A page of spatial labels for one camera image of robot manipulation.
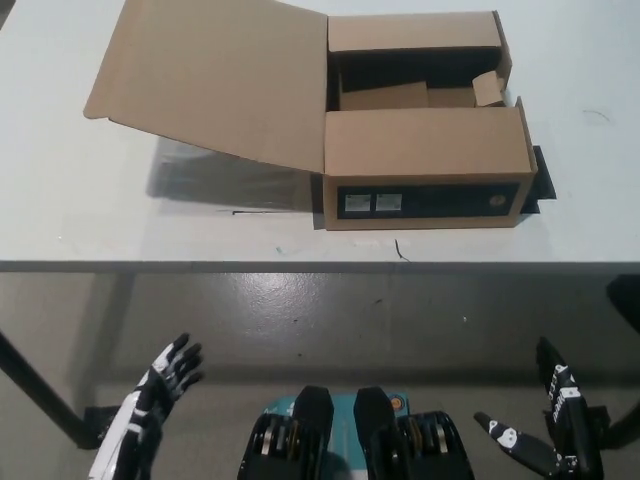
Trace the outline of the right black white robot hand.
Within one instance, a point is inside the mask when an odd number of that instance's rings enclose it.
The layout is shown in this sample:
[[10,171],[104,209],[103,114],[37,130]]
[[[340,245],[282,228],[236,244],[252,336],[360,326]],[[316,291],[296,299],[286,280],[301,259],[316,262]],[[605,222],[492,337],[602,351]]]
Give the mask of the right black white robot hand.
[[475,421],[506,455],[544,479],[602,479],[590,408],[569,364],[545,337],[536,345],[536,364],[550,402],[544,416],[551,445],[484,412]]

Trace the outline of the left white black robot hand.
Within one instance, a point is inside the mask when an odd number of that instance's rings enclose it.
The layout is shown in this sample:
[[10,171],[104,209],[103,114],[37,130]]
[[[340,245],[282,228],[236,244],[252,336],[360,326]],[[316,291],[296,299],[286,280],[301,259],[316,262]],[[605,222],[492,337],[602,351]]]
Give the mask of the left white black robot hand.
[[149,479],[163,427],[178,400],[203,378],[202,345],[183,333],[169,343],[125,397],[89,470],[90,479]]

